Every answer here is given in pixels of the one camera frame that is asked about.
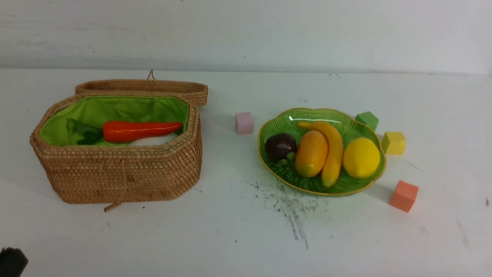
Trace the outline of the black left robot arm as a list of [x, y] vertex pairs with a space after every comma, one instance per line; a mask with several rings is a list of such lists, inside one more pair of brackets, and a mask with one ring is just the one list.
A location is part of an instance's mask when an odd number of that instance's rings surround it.
[[20, 277], [28, 264], [28, 258], [21, 249], [6, 247], [0, 253], [0, 276]]

